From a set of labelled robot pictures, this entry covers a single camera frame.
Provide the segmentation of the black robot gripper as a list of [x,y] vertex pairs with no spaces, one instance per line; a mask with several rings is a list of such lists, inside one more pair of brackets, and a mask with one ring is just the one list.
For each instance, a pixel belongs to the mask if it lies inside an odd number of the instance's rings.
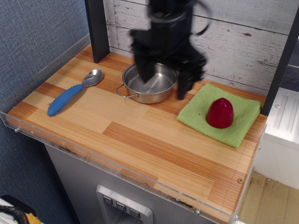
[[178,70],[178,99],[183,100],[193,85],[202,80],[205,57],[190,44],[192,18],[176,23],[151,23],[148,30],[132,29],[132,50],[138,72],[144,83],[155,72],[155,63]]

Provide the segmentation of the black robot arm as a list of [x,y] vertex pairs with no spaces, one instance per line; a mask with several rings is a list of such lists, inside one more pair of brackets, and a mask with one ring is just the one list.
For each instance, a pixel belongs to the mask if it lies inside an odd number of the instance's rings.
[[178,99],[182,100],[193,85],[202,80],[206,58],[190,43],[194,5],[211,10],[200,0],[151,0],[147,14],[148,30],[132,29],[132,50],[142,80],[154,75],[155,63],[163,63],[179,72]]

